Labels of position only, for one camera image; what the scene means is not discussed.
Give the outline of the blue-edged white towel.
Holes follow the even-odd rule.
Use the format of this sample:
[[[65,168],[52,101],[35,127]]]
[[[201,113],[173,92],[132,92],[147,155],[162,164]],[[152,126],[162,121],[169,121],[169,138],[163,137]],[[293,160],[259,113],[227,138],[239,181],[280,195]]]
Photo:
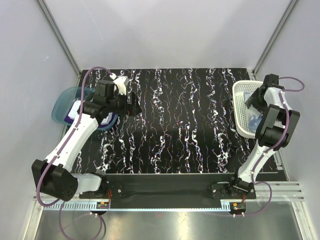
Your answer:
[[[263,119],[263,115],[251,105],[249,108],[246,108],[246,119],[249,131],[255,133]]]

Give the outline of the light blue towel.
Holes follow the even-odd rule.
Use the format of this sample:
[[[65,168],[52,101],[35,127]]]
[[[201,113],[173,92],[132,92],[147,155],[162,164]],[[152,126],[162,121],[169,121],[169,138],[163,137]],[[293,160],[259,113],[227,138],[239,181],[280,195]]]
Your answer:
[[[70,123],[70,124],[73,123],[76,115],[78,114],[78,110],[80,108],[80,105],[81,105],[80,100],[76,100],[73,102],[70,110],[68,111],[67,115],[64,118],[65,122]],[[102,120],[101,126],[109,124],[113,120],[114,116],[115,115],[113,113],[109,113],[108,116]]]

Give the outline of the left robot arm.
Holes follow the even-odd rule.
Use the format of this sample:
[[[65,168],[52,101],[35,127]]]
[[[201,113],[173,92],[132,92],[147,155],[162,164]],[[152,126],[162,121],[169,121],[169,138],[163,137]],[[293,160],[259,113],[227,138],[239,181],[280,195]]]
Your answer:
[[[80,101],[75,119],[59,144],[44,160],[33,162],[31,171],[38,201],[40,194],[67,202],[80,193],[91,192],[97,198],[108,193],[102,174],[75,174],[71,170],[86,141],[110,113],[135,117],[142,112],[135,92],[127,92],[128,83],[127,76],[100,80],[95,91]]]

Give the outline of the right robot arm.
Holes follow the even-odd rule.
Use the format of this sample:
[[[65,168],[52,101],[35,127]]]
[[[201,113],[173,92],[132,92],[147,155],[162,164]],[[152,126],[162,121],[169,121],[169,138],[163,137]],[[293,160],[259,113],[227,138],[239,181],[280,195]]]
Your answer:
[[[255,146],[226,187],[231,198],[254,193],[256,178],[267,160],[285,148],[296,129],[300,113],[293,110],[281,86],[281,77],[267,74],[263,81],[241,80],[232,86],[232,104],[236,130]]]

